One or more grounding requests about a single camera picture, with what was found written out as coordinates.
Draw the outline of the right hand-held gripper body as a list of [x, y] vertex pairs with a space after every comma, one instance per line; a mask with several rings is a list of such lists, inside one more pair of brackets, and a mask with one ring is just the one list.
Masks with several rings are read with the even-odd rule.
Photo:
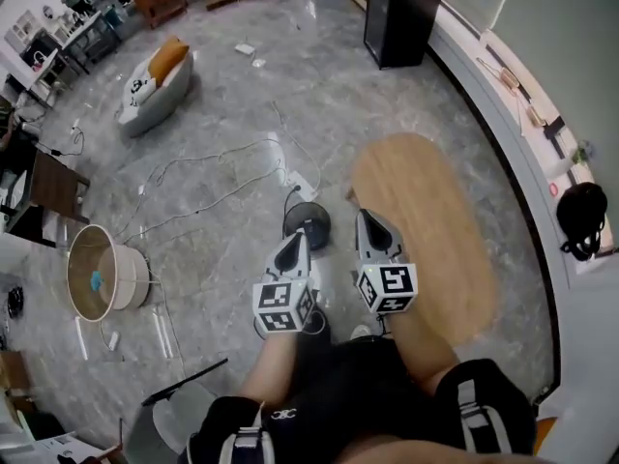
[[358, 260], [357, 290], [371, 313], [405, 311], [418, 296], [417, 268], [406, 257]]

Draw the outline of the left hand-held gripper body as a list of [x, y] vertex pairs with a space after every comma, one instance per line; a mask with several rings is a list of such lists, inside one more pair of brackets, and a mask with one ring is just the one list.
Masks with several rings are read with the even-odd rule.
[[315, 309], [310, 274], [264, 273], [252, 287], [254, 319], [266, 334], [300, 332]]

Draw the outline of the black wire waste bin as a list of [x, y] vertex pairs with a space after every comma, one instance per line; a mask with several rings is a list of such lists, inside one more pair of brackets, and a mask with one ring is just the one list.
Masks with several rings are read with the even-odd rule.
[[309, 249], [318, 251], [330, 240], [331, 218], [326, 209], [315, 202], [300, 202], [284, 213], [282, 234], [289, 237], [303, 231], [309, 241]]

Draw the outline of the person's left forearm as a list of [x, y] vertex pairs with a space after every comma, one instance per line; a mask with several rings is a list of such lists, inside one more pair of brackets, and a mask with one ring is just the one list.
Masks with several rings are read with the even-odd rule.
[[270, 333], [239, 389], [239, 395], [267, 406], [286, 399], [296, 362], [298, 333]]

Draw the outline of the person's right forearm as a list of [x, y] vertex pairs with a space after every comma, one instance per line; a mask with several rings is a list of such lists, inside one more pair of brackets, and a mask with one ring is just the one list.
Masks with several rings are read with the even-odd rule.
[[410, 377], [425, 393], [434, 395], [442, 378], [459, 364], [456, 352], [413, 305], [386, 318]]

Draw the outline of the wooden coffee table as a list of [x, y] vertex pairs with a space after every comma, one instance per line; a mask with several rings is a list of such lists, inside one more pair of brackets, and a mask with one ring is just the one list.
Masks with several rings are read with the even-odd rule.
[[417, 267], [415, 303], [451, 345], [491, 324], [499, 294], [486, 244], [455, 171], [432, 141], [397, 133], [370, 142], [353, 163], [350, 194], [400, 231]]

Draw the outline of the person's black shirt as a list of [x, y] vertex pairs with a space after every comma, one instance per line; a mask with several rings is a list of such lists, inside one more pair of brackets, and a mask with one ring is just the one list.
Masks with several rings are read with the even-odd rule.
[[535, 416], [489, 359], [461, 362], [424, 393], [392, 340], [325, 344], [304, 356], [279, 406], [241, 396], [211, 405], [178, 464], [334, 464], [364, 437], [421, 440], [478, 453], [530, 454]]

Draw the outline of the black flat board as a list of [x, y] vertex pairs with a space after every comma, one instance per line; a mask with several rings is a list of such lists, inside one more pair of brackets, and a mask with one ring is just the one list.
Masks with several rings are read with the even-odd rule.
[[152, 406], [154, 404], [156, 404], [157, 402], [164, 400], [164, 399], [168, 399], [172, 394], [174, 394], [176, 391], [178, 391], [179, 389], [181, 389], [183, 386], [185, 386], [187, 383], [195, 381], [199, 378], [201, 378], [202, 376], [216, 370], [219, 369], [221, 366], [225, 365], [226, 363], [228, 363], [228, 358], [224, 358], [218, 362], [215, 362], [211, 365], [209, 365], [208, 367], [197, 371], [196, 373], [194, 373], [192, 376], [189, 376], [163, 390], [157, 391], [151, 395], [149, 395], [146, 399], [144, 399], [141, 402], [141, 406], [142, 407], [148, 407], [148, 406]]

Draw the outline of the black backpack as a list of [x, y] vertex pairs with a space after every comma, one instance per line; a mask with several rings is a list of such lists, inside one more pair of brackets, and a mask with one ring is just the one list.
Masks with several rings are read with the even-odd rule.
[[606, 209], [607, 197], [599, 185], [583, 182], [568, 188], [556, 208], [559, 226], [566, 237], [560, 250], [580, 262], [591, 259], [601, 247]]

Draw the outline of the round wooden side table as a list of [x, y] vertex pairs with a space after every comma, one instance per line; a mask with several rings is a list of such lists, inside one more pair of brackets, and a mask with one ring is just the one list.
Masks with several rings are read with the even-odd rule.
[[[104, 287], [93, 292], [90, 277], [102, 273]], [[69, 252], [67, 283], [77, 314], [98, 323], [113, 310], [136, 309], [146, 300], [151, 276], [143, 254], [121, 245], [102, 226], [89, 224], [74, 238]]]

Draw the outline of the white vase with plant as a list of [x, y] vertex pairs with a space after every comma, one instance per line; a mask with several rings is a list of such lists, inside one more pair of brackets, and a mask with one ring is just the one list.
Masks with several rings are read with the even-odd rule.
[[593, 151], [593, 145], [589, 141], [578, 141], [576, 148], [558, 163], [556, 176], [567, 174], [574, 166], [588, 162], [593, 156]]

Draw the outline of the white panda cushion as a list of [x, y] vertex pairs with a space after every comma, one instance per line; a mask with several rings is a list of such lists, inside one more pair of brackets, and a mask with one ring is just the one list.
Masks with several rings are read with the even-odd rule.
[[146, 77], [135, 79], [130, 84], [130, 100], [129, 105], [138, 107], [145, 103], [152, 94], [157, 90], [156, 79]]

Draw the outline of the black cabinet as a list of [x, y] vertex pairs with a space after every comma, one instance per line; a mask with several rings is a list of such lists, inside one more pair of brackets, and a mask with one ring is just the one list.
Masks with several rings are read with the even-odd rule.
[[364, 44], [381, 70], [422, 64], [441, 0], [368, 0]]

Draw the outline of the dark wooden desk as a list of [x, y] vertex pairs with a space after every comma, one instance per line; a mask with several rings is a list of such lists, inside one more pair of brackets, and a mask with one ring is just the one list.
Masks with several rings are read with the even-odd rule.
[[88, 189], [90, 180], [53, 156], [42, 151], [37, 152], [30, 184], [31, 204], [41, 206], [62, 217], [88, 224], [90, 220], [78, 211], [79, 186]]

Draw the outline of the long-handled wicker scoop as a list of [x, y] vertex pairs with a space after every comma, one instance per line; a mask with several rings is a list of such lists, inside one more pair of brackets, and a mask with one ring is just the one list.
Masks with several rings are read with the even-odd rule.
[[519, 88], [520, 83], [514, 74], [507, 68], [501, 67], [497, 69], [483, 60], [481, 57], [477, 57], [476, 61], [482, 65], [493, 77], [498, 79], [507, 89], [516, 90]]

